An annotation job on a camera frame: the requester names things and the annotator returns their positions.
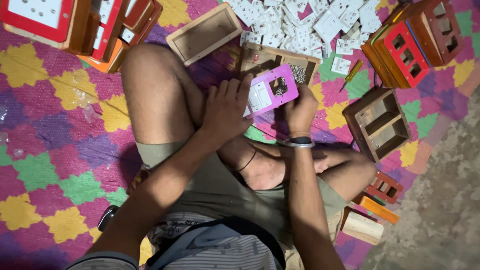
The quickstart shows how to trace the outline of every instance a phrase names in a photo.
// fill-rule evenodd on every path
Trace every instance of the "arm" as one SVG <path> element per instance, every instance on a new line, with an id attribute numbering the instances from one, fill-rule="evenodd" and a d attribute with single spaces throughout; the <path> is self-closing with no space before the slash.
<path id="1" fill-rule="evenodd" d="M 306 86 L 301 86 L 299 92 L 297 103 L 289 102 L 286 107 L 291 138 L 309 135 L 318 106 L 318 101 Z M 345 269 L 330 241 L 324 202 L 309 148 L 293 149 L 288 204 L 293 243 L 305 269 Z"/>
<path id="2" fill-rule="evenodd" d="M 247 76 L 241 85 L 234 79 L 223 81 L 219 89 L 210 88 L 202 127 L 125 201 L 87 253 L 117 251 L 139 259 L 143 238 L 180 197 L 202 162 L 252 124 L 242 119 L 252 78 Z"/>

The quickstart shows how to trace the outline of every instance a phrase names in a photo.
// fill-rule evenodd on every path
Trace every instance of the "yellow handle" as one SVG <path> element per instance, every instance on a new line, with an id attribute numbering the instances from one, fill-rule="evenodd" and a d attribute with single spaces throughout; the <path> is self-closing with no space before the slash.
<path id="1" fill-rule="evenodd" d="M 357 74 L 361 66 L 363 65 L 363 60 L 359 60 L 352 68 L 352 71 L 348 74 L 348 76 L 345 78 L 346 82 L 351 82 L 353 79 L 353 76 Z"/>

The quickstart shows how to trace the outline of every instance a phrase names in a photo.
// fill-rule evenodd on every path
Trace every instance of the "person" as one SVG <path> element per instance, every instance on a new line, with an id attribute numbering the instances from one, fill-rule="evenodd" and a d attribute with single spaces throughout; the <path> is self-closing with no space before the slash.
<path id="1" fill-rule="evenodd" d="M 146 235 L 156 250 L 147 269 L 284 269 L 283 251 L 293 246 L 307 270 L 344 269 L 327 217 L 376 168 L 352 149 L 311 150 L 318 101 L 306 86 L 284 105 L 290 147 L 278 147 L 243 136 L 252 124 L 242 118 L 251 74 L 212 86 L 205 98 L 171 51 L 141 44 L 121 76 L 150 175 L 67 269 L 137 269 Z"/>

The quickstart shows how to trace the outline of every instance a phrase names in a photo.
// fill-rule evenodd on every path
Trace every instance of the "pile of white switch plates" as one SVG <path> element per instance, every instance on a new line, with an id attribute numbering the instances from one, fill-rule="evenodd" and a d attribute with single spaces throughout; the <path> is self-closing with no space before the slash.
<path id="1" fill-rule="evenodd" d="M 380 0 L 228 0 L 235 14 L 252 31 L 243 31 L 240 46 L 248 41 L 322 59 L 336 53 L 353 54 L 382 26 L 375 13 Z M 303 18 L 307 4 L 312 13 Z"/>

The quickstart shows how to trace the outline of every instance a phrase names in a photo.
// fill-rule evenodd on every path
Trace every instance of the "pink switch board plate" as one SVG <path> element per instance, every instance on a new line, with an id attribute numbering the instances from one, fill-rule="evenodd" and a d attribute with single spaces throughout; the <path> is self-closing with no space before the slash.
<path id="1" fill-rule="evenodd" d="M 283 77 L 287 91 L 276 97 L 270 87 L 270 82 Z M 299 96 L 297 85 L 293 79 L 292 70 L 288 64 L 283 64 L 252 80 L 248 104 L 243 117 L 251 119 L 266 111 L 279 107 Z"/>

